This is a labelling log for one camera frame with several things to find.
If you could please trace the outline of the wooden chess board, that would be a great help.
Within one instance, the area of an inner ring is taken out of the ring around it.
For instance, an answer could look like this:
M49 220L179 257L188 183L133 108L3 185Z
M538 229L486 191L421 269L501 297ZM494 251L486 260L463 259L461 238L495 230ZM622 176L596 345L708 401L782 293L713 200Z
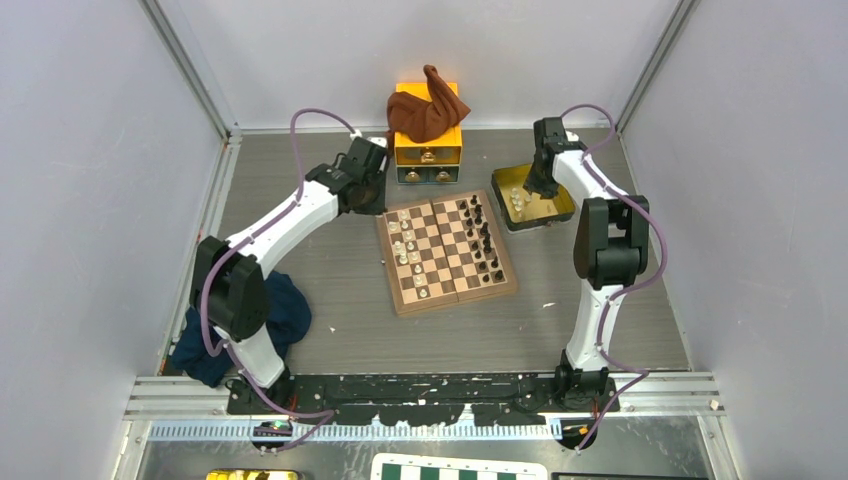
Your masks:
M477 206L470 203L473 195L478 196ZM399 218L402 210L408 212L407 220ZM403 221L410 224L409 230L402 230ZM390 222L397 222L399 230L390 232ZM390 207L376 217L376 228L397 315L423 313L518 291L517 275L484 190ZM395 254L396 241L404 244L404 255ZM409 241L415 242L414 251L407 250ZM416 264L421 264L420 274L414 272ZM496 271L503 272L503 281L494 281ZM424 277L423 285L415 284L418 275ZM426 298L419 297L421 288L427 289Z

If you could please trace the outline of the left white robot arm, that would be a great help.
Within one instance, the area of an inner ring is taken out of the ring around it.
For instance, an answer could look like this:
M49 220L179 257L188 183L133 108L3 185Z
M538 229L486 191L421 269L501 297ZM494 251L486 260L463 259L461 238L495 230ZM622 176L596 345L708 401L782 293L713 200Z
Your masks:
M295 246L338 216L383 213L387 165L386 139L355 134L347 151L307 172L253 225L225 240L208 236L196 250L190 304L235 354L255 382L253 400L269 413L288 406L292 388L281 379L286 364L266 325L265 281Z

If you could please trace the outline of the yellow metal tray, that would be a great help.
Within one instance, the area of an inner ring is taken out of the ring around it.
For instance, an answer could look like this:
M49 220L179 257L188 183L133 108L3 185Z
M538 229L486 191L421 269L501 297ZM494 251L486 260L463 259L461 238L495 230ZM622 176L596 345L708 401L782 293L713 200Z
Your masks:
M498 208L511 233L567 222L576 212L570 195L562 186L551 199L525 190L523 186L530 170L531 165L527 163L496 169L491 176Z

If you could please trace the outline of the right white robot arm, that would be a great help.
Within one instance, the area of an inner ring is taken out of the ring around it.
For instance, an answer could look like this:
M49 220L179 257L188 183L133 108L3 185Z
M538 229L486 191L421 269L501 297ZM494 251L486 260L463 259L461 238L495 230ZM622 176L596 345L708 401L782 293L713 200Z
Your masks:
M627 288L647 268L649 207L603 174L578 136L558 117L533 124L535 152L525 189L543 199L565 190L579 214L573 264L581 297L572 337L555 371L555 396L567 410L582 409L605 395L605 356Z

